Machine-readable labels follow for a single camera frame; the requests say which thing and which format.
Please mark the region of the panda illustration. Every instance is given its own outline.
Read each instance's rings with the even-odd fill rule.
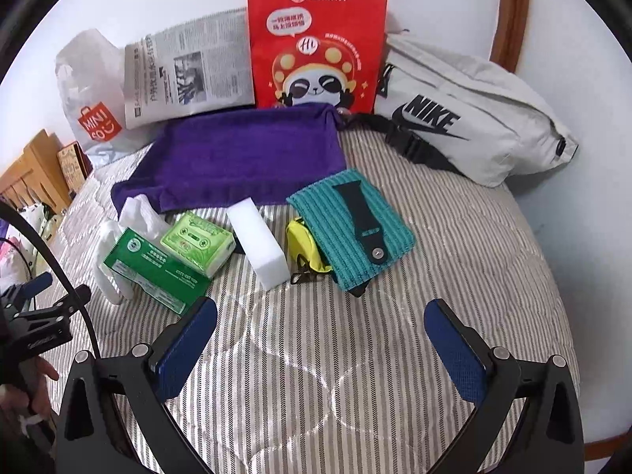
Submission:
[[[355,98],[353,55],[342,44],[304,37],[295,50],[282,52],[273,63],[276,98],[280,105],[330,103],[347,112]]]

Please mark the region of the yellow bag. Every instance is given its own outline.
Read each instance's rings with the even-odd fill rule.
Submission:
[[[298,265],[298,272],[292,274],[293,285],[314,275],[332,271],[332,267],[321,257],[316,241],[305,226],[302,217],[296,217],[288,223],[286,235],[290,256]]]

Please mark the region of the finger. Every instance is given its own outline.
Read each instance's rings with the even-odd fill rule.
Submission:
[[[50,379],[57,381],[59,379],[59,373],[50,363],[48,363],[41,356],[36,358],[36,367],[39,372],[47,375]]]
[[[51,416],[51,401],[48,398],[48,388],[46,386],[46,378],[40,375],[37,392],[31,403],[31,408],[35,413],[39,413],[44,419]]]
[[[28,396],[11,385],[0,385],[0,408],[10,410],[11,408],[27,408]]]

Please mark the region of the green package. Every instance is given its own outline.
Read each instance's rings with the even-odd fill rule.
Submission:
[[[130,228],[103,263],[178,315],[203,296],[210,284],[206,276],[159,250]]]
[[[185,212],[160,243],[176,258],[209,278],[235,250],[235,238],[230,231]]]

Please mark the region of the quilted mattress cover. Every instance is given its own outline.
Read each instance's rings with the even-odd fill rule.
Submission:
[[[377,132],[339,137],[348,166],[381,190],[416,245],[375,278],[362,299],[327,278],[265,292],[246,258],[233,254],[209,288],[217,329],[180,396],[167,402],[216,474],[426,472],[473,409],[460,399],[423,330],[423,309],[435,297],[489,345],[505,346],[517,358],[561,354],[578,386],[557,287],[507,188],[414,166]],[[138,288],[133,301],[110,305],[91,275],[99,224],[116,218],[112,184],[129,177],[146,151],[97,169],[52,244],[75,286],[92,288],[88,311],[103,356],[151,343],[177,319]],[[294,211],[275,206],[262,212],[285,248]],[[196,213],[230,228],[225,209]],[[50,306],[62,295],[55,281],[38,302]],[[75,353],[90,348],[78,314],[71,326],[74,339],[46,355],[61,373],[59,382],[49,383],[57,411]],[[140,459],[160,472],[127,401],[118,403]],[[516,401],[486,465],[500,460],[520,409]]]

